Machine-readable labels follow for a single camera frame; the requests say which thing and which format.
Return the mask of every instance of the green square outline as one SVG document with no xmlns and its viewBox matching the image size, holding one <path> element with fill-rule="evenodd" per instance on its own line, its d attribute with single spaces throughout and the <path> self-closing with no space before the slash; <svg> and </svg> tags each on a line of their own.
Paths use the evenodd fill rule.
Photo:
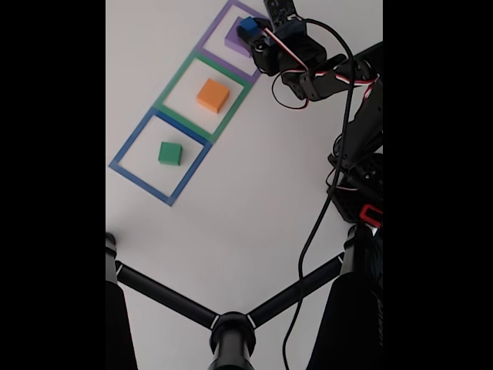
<svg viewBox="0 0 493 370">
<path fill-rule="evenodd" d="M 174 87 L 178 83 L 179 79 L 182 78 L 183 74 L 188 69 L 188 67 L 190 67 L 190 64 L 192 64 L 192 61 L 194 59 L 198 59 L 199 61 L 206 63 L 208 66 L 216 69 L 217 71 L 221 72 L 225 76 L 229 77 L 233 81 L 238 82 L 241 86 L 243 86 L 242 92 L 238 95 L 235 102 L 231 106 L 230 110 L 228 110 L 228 113 L 226 113 L 223 120 L 221 121 L 221 123 L 216 128 L 216 131 L 214 131 L 214 133 L 212 133 L 212 134 L 208 133 L 202 127 L 197 126 L 195 123 L 193 123 L 189 119 L 183 117 L 182 115 L 178 114 L 177 112 L 175 112 L 174 110 L 165 106 L 162 103 L 168 97 L 168 95 L 171 93 L 171 91 L 174 89 Z M 252 83 L 240 78 L 238 75 L 235 75 L 230 70 L 222 67 L 220 64 L 217 64 L 213 60 L 200 54 L 200 52 L 194 50 L 186 57 L 185 62 L 183 62 L 183 64 L 178 69 L 178 71 L 171 78 L 171 81 L 169 81 L 166 88 L 163 90 L 163 92 L 161 92 L 161 95 L 159 95 L 157 100 L 154 102 L 153 107 L 156 108 L 157 110 L 159 110 L 160 112 L 167 114 L 168 116 L 176 119 L 178 122 L 180 122 L 185 127 L 191 129 L 197 135 L 200 135 L 201 137 L 210 141 L 211 143 L 215 143 L 217 141 L 217 139 L 219 139 L 219 136 L 221 135 L 221 133 L 223 133 L 224 129 L 226 129 L 227 124 L 230 122 L 231 118 L 233 118 L 233 115 L 236 112 L 236 110 L 240 107 L 241 103 L 247 97 L 248 93 L 252 89 L 252 86 L 253 86 Z"/>
</svg>

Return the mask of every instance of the blue tape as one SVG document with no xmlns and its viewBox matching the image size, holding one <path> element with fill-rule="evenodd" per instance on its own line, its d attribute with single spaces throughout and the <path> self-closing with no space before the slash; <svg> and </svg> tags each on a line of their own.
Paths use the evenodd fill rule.
<svg viewBox="0 0 493 370">
<path fill-rule="evenodd" d="M 187 135 L 188 137 L 194 139 L 196 142 L 198 143 L 201 143 L 202 145 L 206 145 L 207 143 L 207 140 L 205 140 L 203 137 L 201 137 L 200 135 L 198 135 L 197 133 L 194 133 L 191 129 L 189 129 L 188 127 L 182 125 L 180 122 L 178 122 L 176 119 L 173 119 L 171 118 L 170 116 L 168 116 L 167 114 L 161 112 L 160 110 L 157 110 L 154 112 L 154 115 L 158 116 L 160 119 L 162 119 L 163 121 L 166 121 L 167 123 L 169 123 L 171 126 L 173 126 L 175 129 L 181 131 L 182 133 L 184 133 L 185 135 Z"/>
<path fill-rule="evenodd" d="M 190 178 L 195 173 L 196 169 L 202 163 L 202 160 L 206 157 L 206 155 L 208 154 L 210 148 L 212 148 L 212 147 L 213 147 L 213 144 L 212 143 L 209 143 L 209 142 L 207 142 L 206 145 L 204 145 L 202 151 L 199 153 L 199 156 L 195 159 L 195 161 L 193 161 L 192 166 L 188 169 L 188 171 L 186 171 L 185 176 L 179 182 L 179 184 L 176 187 L 175 191 L 173 191 L 173 194 L 171 194 L 171 197 L 169 197 L 167 204 L 169 204 L 170 206 L 172 206 L 173 203 L 175 203 L 176 198 L 182 192 L 183 188 L 189 182 Z"/>
<path fill-rule="evenodd" d="M 160 119 L 165 121 L 165 123 L 168 123 L 169 125 L 173 126 L 175 129 L 181 131 L 182 133 L 184 133 L 185 135 L 187 135 L 191 139 L 193 139 L 196 142 L 203 145 L 203 148 L 200 151 L 199 156 L 193 161 L 192 166 L 188 169 L 188 171 L 186 171 L 185 176 L 183 176 L 183 178 L 181 179 L 178 186 L 173 191 L 173 193 L 171 194 L 170 197 L 161 193 L 155 187 L 150 186 L 147 182 L 139 179 L 137 176 L 130 173 L 128 170 L 124 169 L 123 167 L 121 167 L 119 165 L 120 160 L 122 160 L 122 158 L 125 156 L 126 152 L 129 151 L 131 145 L 136 141 L 139 134 L 142 132 L 142 130 L 144 130 L 144 127 L 146 127 L 146 124 L 150 121 L 150 119 L 153 116 L 159 117 Z M 151 108 L 146 113 L 146 115 L 142 118 L 142 120 L 140 121 L 140 123 L 136 127 L 136 129 L 133 130 L 132 135 L 130 135 L 130 137 L 127 139 L 127 141 L 125 141 L 122 148 L 116 154 L 115 158 L 113 158 L 113 160 L 109 164 L 109 168 L 111 168 L 112 170 L 115 170 L 117 173 L 119 173 L 120 175 L 125 177 L 127 180 L 132 181 L 135 185 L 144 189 L 148 193 L 152 194 L 154 197 L 158 198 L 162 202 L 168 204 L 169 206 L 172 206 L 173 203 L 175 203 L 176 198 L 182 192 L 185 185 L 189 182 L 190 178 L 195 173 L 196 169 L 202 163 L 202 160 L 208 154 L 212 145 L 213 145 L 212 143 L 210 143 L 209 141 L 207 141 L 203 137 L 199 136 L 198 134 L 194 133 L 191 129 L 189 129 L 188 127 L 185 127 L 180 122 L 176 121 L 175 119 L 171 118 L 170 116 L 167 116 L 165 113 L 160 112 L 156 108 Z"/>
<path fill-rule="evenodd" d="M 151 187 L 147 182 L 142 181 L 139 179 L 137 176 L 131 174 L 129 171 L 125 170 L 123 167 L 121 167 L 115 160 L 113 160 L 109 164 L 109 168 L 115 170 L 118 172 L 120 175 L 123 177 L 126 177 L 127 180 L 132 181 L 135 185 L 138 187 L 141 187 L 144 189 L 146 192 L 152 194 L 154 197 L 158 198 L 159 200 L 162 200 L 164 203 L 168 204 L 169 198 L 161 193 L 159 190 L 157 190 L 154 187 Z"/>
</svg>

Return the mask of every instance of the tripod leg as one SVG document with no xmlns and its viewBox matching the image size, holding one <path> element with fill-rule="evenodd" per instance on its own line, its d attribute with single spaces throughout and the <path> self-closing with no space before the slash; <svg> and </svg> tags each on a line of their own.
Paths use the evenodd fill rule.
<svg viewBox="0 0 493 370">
<path fill-rule="evenodd" d="M 106 370 L 137 370 L 125 297 L 116 284 L 116 242 L 106 233 Z"/>
<path fill-rule="evenodd" d="M 383 291 L 365 271 L 371 238 L 371 230 L 362 224 L 350 232 L 341 275 L 332 284 L 307 370 L 383 368 Z"/>
</svg>

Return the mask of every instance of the purple square outline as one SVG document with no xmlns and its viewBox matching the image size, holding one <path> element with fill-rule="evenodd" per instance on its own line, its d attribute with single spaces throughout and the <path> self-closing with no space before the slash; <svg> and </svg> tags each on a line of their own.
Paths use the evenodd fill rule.
<svg viewBox="0 0 493 370">
<path fill-rule="evenodd" d="M 238 0 L 228 0 L 228 2 L 224 5 L 224 7 L 221 9 L 221 11 L 217 15 L 217 17 L 214 19 L 212 24 L 207 29 L 206 33 L 204 33 L 203 36 L 200 38 L 199 42 L 195 46 L 195 50 L 197 50 L 198 52 L 200 52 L 202 55 L 206 56 L 207 58 L 212 59 L 217 64 L 222 65 L 224 68 L 230 70 L 231 72 L 236 73 L 242 79 L 250 82 L 251 84 L 254 84 L 260 76 L 260 71 L 258 69 L 255 71 L 255 73 L 253 75 L 249 75 L 248 73 L 245 73 L 241 69 L 228 63 L 226 60 L 221 59 L 219 56 L 217 56 L 217 55 L 211 53 L 210 51 L 204 49 L 204 45 L 206 44 L 207 40 L 212 35 L 212 33 L 216 29 L 217 25 L 220 24 L 220 22 L 223 20 L 224 16 L 226 15 L 226 13 L 230 10 L 230 8 L 232 6 L 236 6 L 237 8 L 240 8 L 241 10 L 244 10 L 245 12 L 250 13 L 254 17 L 267 19 L 267 17 L 265 15 L 260 14 L 256 10 L 253 10 L 250 6 L 244 5 L 242 2 L 239 2 Z"/>
</svg>

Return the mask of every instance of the black metal bracket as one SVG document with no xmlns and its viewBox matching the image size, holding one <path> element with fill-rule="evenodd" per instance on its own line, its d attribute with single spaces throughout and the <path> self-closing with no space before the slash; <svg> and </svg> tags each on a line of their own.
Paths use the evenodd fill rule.
<svg viewBox="0 0 493 370">
<path fill-rule="evenodd" d="M 339 254 L 305 276 L 303 279 L 303 296 L 308 296 L 339 276 L 342 265 L 340 261 L 343 258 L 344 253 Z M 223 317 L 119 261 L 116 261 L 116 271 L 117 279 L 120 283 L 195 321 L 204 328 L 212 329 L 215 321 L 219 321 Z M 300 282 L 297 281 L 244 316 L 246 318 L 250 317 L 254 325 L 253 327 L 257 329 L 281 312 L 287 310 L 299 298 Z"/>
</svg>

